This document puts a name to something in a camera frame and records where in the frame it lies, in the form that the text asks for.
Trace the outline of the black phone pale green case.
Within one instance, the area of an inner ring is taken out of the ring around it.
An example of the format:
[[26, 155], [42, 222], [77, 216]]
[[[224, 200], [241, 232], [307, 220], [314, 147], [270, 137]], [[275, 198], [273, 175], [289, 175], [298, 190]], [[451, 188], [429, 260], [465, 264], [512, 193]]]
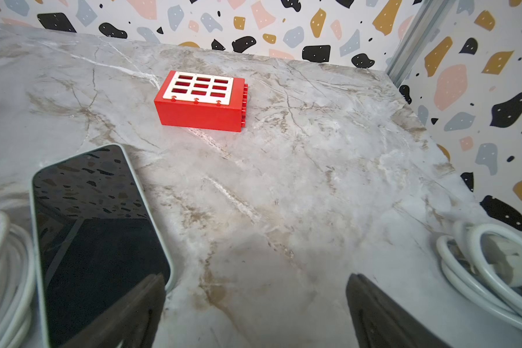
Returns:
[[173, 258], [120, 144], [40, 169], [30, 185], [43, 342], [67, 343]]

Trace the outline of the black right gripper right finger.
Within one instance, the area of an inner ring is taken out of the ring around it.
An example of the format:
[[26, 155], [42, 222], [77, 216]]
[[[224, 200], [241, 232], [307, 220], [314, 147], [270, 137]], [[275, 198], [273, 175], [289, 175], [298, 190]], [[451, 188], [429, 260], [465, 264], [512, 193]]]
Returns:
[[346, 287], [349, 313], [360, 347], [448, 347], [363, 274]]

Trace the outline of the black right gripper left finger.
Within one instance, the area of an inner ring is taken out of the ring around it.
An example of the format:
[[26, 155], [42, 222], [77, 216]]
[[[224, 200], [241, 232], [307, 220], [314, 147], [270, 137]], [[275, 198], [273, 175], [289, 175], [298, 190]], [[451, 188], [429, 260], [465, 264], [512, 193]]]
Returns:
[[150, 274], [64, 347], [151, 347], [165, 303], [165, 279]]

